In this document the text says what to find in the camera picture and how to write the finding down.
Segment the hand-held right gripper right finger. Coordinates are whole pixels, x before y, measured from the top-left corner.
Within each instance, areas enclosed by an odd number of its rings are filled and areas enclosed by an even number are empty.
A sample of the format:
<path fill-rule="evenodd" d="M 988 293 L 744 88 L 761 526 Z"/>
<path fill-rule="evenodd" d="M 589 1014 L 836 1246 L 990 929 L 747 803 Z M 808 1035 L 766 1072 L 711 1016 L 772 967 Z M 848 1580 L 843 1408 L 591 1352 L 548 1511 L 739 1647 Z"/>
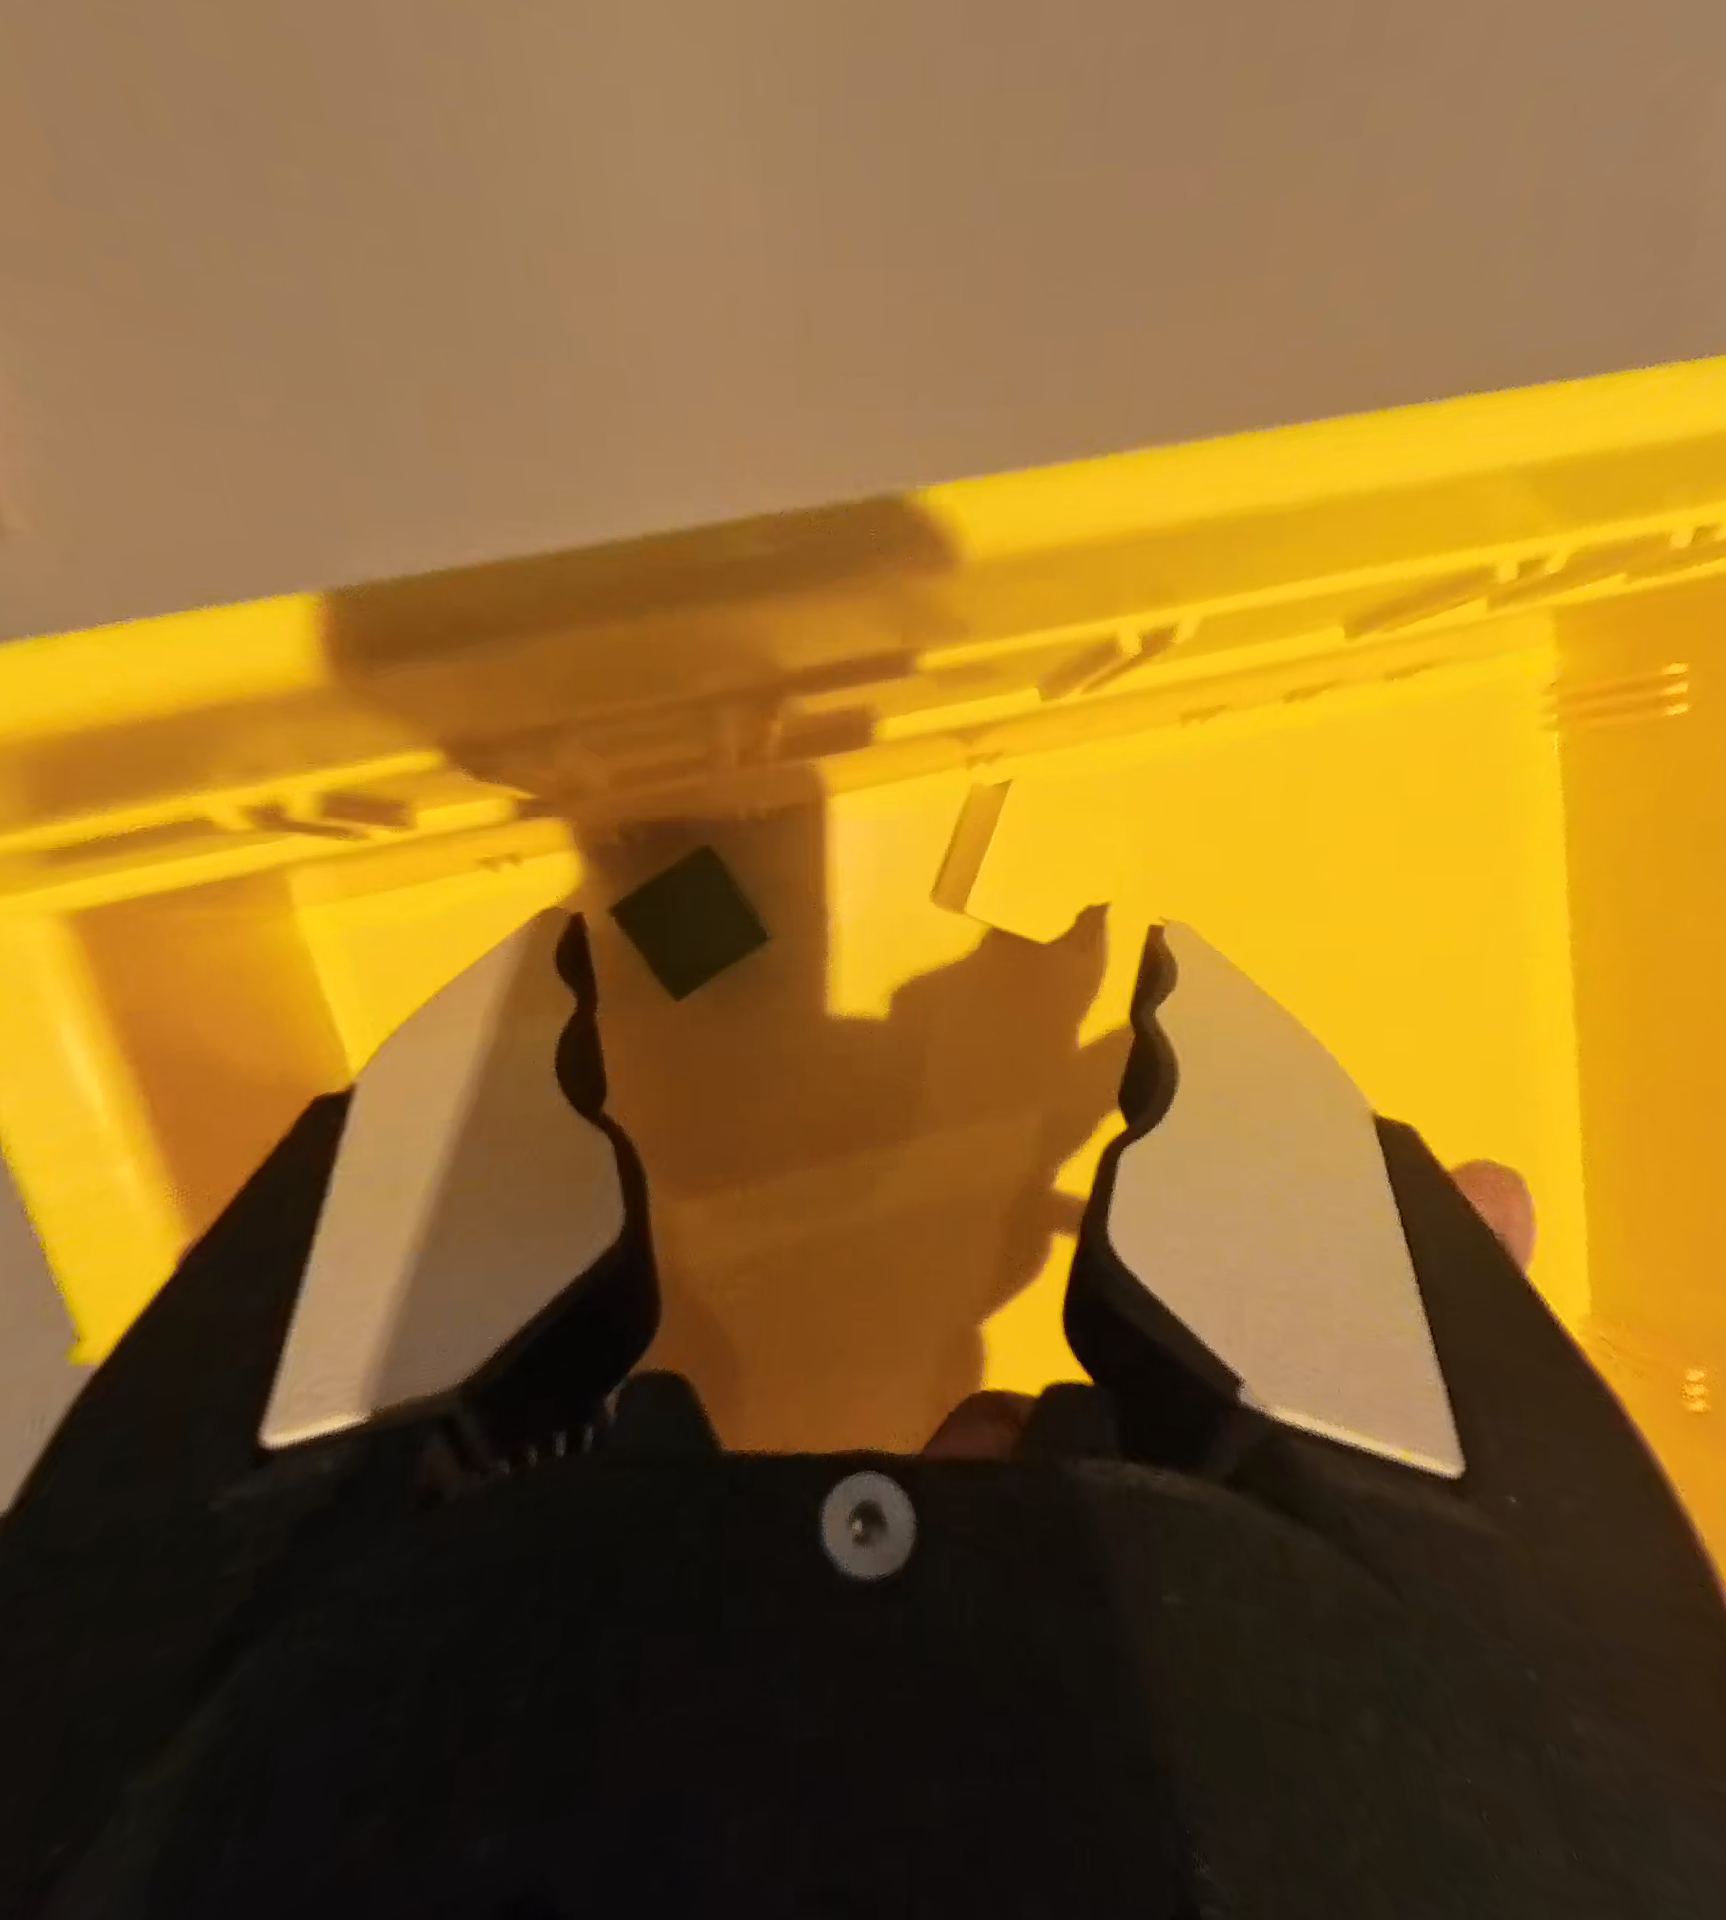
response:
<path fill-rule="evenodd" d="M 1129 1449 L 1195 1470 L 1267 1427 L 1464 1475 L 1378 1116 L 1347 1068 L 1180 921 L 1144 938 L 1131 1035 L 1064 1293 Z"/>

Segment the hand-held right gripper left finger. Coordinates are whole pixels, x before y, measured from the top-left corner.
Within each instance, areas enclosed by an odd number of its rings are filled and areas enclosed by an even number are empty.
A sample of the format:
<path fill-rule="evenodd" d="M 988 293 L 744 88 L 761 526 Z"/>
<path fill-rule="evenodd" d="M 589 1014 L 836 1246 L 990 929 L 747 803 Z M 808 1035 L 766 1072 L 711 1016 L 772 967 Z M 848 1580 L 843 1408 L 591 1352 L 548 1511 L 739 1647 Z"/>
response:
<path fill-rule="evenodd" d="M 531 915 L 359 1069 L 261 1417 L 303 1447 L 424 1410 L 570 1299 L 633 1220 L 626 1152 L 567 1086 L 580 915 Z"/>

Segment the small purple cube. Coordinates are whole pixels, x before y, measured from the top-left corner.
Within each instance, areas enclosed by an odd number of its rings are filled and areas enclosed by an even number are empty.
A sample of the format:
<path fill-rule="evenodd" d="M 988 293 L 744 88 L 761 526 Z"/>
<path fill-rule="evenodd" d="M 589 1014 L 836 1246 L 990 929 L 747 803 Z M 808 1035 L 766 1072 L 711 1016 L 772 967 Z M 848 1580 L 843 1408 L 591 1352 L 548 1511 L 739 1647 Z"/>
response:
<path fill-rule="evenodd" d="M 610 921 L 675 1001 L 696 996 L 772 940 L 713 846 L 694 846 L 638 880 L 610 903 Z"/>

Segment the person's right hand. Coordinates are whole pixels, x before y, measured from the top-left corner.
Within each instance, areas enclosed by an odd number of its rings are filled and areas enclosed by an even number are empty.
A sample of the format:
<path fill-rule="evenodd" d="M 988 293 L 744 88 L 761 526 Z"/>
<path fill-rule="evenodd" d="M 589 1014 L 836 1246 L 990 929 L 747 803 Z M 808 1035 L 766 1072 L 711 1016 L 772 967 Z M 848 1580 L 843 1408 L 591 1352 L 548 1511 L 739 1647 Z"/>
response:
<path fill-rule="evenodd" d="M 1539 1247 L 1541 1221 L 1523 1172 L 1497 1159 L 1472 1159 L 1456 1163 L 1451 1178 L 1513 1261 L 1526 1272 Z"/>

